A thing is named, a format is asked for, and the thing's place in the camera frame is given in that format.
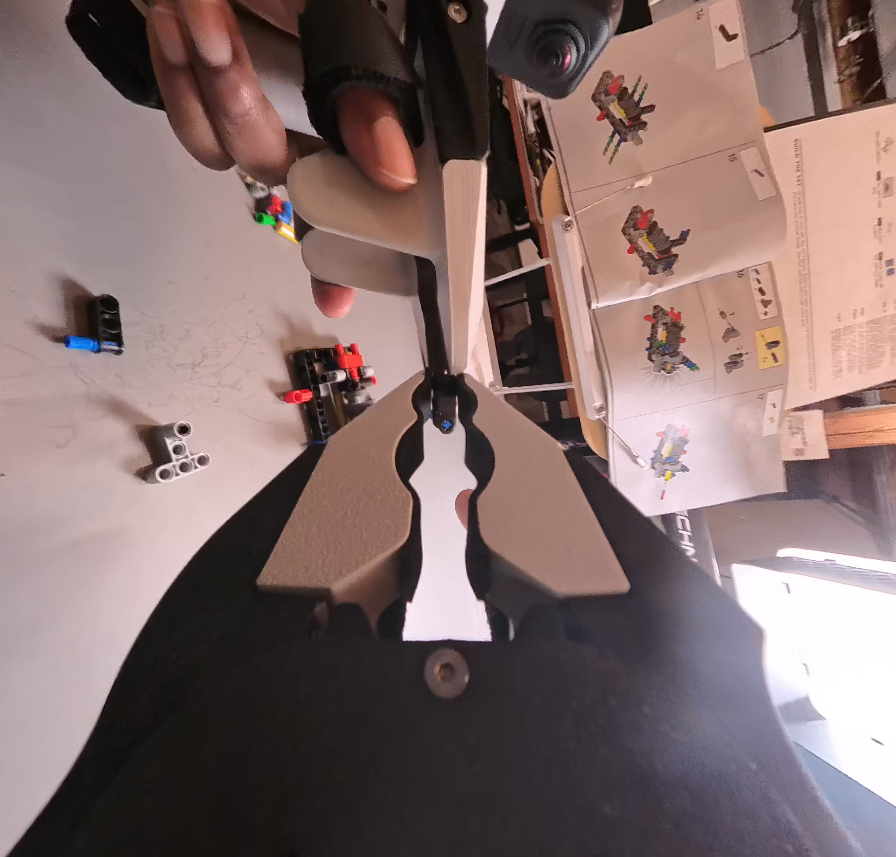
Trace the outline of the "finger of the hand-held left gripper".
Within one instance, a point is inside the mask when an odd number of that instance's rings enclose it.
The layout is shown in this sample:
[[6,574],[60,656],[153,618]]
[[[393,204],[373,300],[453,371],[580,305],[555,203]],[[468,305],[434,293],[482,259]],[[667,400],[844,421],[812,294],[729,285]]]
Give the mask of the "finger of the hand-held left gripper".
[[435,299],[448,373],[469,365],[485,300],[487,160],[442,167],[444,246],[433,260]]

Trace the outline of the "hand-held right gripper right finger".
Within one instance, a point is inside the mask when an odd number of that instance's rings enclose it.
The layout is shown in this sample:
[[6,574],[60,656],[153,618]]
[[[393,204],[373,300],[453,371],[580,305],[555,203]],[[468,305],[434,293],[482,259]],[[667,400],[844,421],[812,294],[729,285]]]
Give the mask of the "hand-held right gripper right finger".
[[566,451],[485,385],[456,379],[469,499],[466,567],[511,634],[532,609],[617,596],[630,583]]

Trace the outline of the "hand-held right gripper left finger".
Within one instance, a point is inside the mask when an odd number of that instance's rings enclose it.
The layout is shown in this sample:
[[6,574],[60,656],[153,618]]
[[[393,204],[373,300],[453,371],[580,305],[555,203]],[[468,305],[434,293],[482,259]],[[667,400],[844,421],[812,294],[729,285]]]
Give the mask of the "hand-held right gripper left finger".
[[325,444],[257,579],[260,591],[330,608],[356,605],[372,627],[420,578],[425,374],[418,372]]

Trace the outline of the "black lego beam blue pin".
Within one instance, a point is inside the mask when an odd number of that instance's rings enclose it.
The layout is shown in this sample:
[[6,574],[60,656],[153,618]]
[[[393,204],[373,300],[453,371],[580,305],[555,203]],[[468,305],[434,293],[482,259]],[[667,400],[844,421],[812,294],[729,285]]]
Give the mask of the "black lego beam blue pin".
[[93,295],[84,303],[84,313],[87,334],[66,335],[63,346],[96,355],[122,355],[126,346],[118,299],[108,293]]
[[430,378],[430,419],[442,433],[450,434],[457,424],[457,377],[434,373]]

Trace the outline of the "lego engine assembly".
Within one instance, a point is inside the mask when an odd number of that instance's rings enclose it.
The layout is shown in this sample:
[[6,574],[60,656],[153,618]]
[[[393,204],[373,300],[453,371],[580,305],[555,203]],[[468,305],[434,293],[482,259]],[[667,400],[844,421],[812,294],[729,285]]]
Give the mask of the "lego engine assembly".
[[280,401],[301,409],[312,444],[324,444],[375,402],[375,371],[357,343],[297,349],[287,370],[290,387]]

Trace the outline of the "pile of loose lego pieces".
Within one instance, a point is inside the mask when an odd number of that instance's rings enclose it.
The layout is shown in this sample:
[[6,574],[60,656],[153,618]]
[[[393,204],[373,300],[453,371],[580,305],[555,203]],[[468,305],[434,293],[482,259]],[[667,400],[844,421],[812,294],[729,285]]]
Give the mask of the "pile of loose lego pieces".
[[296,215],[286,192],[280,187],[269,186],[239,167],[237,175],[250,201],[255,224],[274,231],[293,244],[299,244]]

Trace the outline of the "lego instruction booklet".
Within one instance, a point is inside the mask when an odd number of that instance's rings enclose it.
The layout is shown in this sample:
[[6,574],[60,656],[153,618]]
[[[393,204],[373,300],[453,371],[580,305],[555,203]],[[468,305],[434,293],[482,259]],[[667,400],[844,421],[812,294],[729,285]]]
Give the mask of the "lego instruction booklet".
[[739,0],[614,37],[545,116],[596,286],[610,482],[642,514],[785,487],[785,203]]

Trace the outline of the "lego set box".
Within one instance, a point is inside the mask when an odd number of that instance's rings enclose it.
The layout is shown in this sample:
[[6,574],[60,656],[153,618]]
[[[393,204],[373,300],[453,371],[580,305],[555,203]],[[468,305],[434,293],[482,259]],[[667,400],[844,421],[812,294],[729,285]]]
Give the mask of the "lego set box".
[[773,706],[798,748],[895,802],[894,563],[794,547],[736,562]]

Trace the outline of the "person's left hand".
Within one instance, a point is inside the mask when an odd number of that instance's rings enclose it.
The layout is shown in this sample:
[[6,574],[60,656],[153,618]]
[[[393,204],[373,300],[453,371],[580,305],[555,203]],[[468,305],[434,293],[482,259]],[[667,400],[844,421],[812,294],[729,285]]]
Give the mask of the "person's left hand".
[[285,184],[297,157],[263,93],[234,4],[291,35],[308,0],[149,0],[148,42],[171,129],[202,166]]

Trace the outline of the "small paper tag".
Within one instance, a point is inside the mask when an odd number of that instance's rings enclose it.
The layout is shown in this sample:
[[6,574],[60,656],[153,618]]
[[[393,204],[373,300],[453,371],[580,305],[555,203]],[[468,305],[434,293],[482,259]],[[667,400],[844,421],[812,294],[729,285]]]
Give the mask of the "small paper tag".
[[781,458],[785,462],[827,460],[830,457],[823,410],[787,410],[779,437]]

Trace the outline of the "white printed paper sheet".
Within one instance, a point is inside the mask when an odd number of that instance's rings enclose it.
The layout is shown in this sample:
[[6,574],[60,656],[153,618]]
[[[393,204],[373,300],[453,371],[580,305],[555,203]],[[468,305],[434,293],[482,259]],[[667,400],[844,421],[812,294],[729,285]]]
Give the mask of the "white printed paper sheet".
[[788,223],[774,262],[787,407],[894,381],[894,102],[773,128],[765,142]]

